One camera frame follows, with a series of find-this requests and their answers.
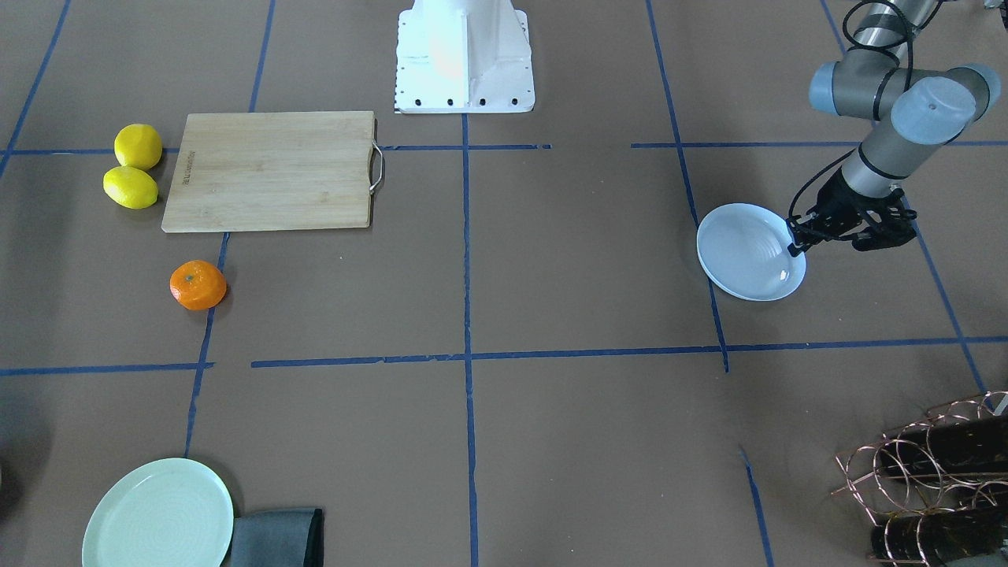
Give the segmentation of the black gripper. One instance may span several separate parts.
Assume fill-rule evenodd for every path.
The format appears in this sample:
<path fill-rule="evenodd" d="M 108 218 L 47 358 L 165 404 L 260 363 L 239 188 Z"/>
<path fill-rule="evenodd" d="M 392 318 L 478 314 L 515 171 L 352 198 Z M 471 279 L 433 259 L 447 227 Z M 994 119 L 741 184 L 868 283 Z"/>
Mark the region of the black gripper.
<path fill-rule="evenodd" d="M 868 197 L 858 193 L 838 171 L 821 187 L 816 219 L 788 219 L 793 258 L 829 240 L 852 241 L 859 252 L 902 246 L 917 237 L 917 212 L 905 209 L 900 184 L 889 184 L 886 194 Z"/>

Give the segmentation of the silver UR robot arm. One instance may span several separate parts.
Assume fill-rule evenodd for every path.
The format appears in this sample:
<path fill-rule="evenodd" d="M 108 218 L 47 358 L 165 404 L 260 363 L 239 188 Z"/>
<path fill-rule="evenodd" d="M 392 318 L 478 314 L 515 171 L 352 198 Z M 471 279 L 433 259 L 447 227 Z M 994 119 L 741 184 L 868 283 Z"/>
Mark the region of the silver UR robot arm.
<path fill-rule="evenodd" d="M 989 112 L 1003 92 L 991 67 L 917 67 L 918 36 L 939 11 L 936 1 L 861 1 L 866 15 L 843 37 L 841 60 L 813 75 L 813 108 L 873 123 L 850 151 L 814 176 L 821 187 L 806 212 L 790 209 L 793 258 L 822 242 L 850 242 L 857 251 L 902 246 L 917 237 L 917 212 L 905 204 L 903 182 L 940 147 Z"/>

